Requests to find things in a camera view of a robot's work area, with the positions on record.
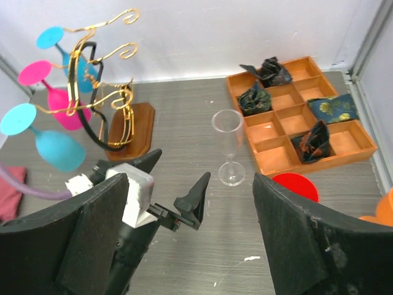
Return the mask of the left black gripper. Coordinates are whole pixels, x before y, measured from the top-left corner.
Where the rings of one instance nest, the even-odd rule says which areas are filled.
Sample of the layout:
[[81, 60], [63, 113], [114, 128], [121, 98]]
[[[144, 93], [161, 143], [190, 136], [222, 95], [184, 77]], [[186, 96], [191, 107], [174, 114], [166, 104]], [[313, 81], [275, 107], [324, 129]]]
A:
[[[91, 173], [92, 181], [104, 181], [108, 169], [127, 163], [146, 173], [150, 173], [162, 155], [161, 149], [155, 149], [145, 155], [131, 160], [98, 160]], [[198, 230], [204, 218], [204, 205], [206, 190], [211, 178], [211, 173], [206, 172], [189, 190], [188, 194], [175, 199], [173, 205], [179, 214], [155, 203], [150, 205], [148, 213], [158, 219], [158, 223], [171, 231], [177, 231], [181, 224]]]

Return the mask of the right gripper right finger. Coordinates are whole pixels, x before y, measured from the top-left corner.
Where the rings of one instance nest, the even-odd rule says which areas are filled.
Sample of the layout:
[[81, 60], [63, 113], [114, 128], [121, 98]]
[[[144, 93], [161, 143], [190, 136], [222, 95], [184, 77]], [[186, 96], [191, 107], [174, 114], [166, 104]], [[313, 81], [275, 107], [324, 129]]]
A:
[[256, 173], [252, 192], [276, 294], [391, 294], [392, 228]]

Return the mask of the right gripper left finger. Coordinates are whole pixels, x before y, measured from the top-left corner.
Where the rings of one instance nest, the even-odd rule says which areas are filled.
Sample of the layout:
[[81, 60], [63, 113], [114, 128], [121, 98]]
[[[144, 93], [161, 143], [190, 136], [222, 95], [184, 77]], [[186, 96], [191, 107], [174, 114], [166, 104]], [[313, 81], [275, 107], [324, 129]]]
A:
[[104, 294], [128, 186], [116, 174], [1, 226], [1, 294]]

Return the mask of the red wine glass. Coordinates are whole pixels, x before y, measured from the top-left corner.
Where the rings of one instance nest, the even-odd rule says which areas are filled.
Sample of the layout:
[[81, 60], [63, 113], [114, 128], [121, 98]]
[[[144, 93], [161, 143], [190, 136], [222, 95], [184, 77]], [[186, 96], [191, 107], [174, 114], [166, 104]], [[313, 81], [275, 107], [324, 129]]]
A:
[[306, 199], [319, 203], [317, 187], [311, 180], [303, 175], [296, 173], [281, 173], [274, 176], [272, 180]]

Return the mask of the orange wine glass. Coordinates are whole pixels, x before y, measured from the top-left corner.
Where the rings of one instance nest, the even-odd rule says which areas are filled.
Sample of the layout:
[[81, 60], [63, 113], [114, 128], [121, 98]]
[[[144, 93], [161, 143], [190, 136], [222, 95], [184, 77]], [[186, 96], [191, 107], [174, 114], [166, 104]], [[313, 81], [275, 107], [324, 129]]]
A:
[[392, 227], [392, 189], [378, 202], [374, 216], [361, 216], [359, 219]]

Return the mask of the clear wine glass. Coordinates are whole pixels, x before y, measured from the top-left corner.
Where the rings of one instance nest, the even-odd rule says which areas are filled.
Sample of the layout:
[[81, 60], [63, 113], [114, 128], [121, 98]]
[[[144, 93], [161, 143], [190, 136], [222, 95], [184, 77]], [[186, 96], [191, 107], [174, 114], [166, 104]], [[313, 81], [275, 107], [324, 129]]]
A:
[[223, 109], [213, 115], [211, 123], [219, 151], [225, 156], [218, 170], [219, 179], [226, 186], [238, 186], [246, 175], [244, 167], [234, 161], [243, 143], [244, 118], [234, 109]]

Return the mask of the gold wire glass rack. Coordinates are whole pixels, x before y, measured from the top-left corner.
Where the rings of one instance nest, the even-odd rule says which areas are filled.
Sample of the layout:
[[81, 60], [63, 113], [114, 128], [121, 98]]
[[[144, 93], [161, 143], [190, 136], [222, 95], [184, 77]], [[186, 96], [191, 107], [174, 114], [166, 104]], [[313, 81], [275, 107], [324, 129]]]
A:
[[97, 43], [93, 37], [98, 28], [118, 19], [130, 25], [139, 17], [140, 11], [131, 8], [108, 21], [78, 29], [53, 26], [41, 33], [36, 41], [40, 49], [47, 49], [58, 47], [64, 33], [84, 33], [70, 52], [61, 51], [63, 62], [56, 66], [67, 78], [69, 107], [66, 113], [71, 116], [77, 112], [90, 139], [114, 161], [131, 160], [149, 151], [155, 109], [150, 103], [134, 103], [133, 80], [121, 84], [102, 80], [104, 60], [115, 54], [122, 60], [131, 58], [138, 51], [137, 43], [125, 43], [96, 57]]

